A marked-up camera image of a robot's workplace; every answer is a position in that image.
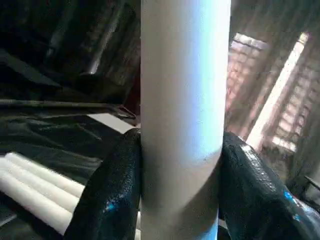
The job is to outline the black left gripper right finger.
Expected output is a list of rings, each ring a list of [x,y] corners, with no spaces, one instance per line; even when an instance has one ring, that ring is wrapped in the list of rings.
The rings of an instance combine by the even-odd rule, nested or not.
[[[233,240],[318,240],[320,215],[295,197],[257,152],[223,135],[219,208]]]

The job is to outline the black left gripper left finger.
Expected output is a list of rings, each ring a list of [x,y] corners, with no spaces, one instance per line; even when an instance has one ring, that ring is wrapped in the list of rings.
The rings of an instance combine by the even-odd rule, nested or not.
[[[133,240],[141,195],[141,131],[124,133],[90,177],[65,240]]]

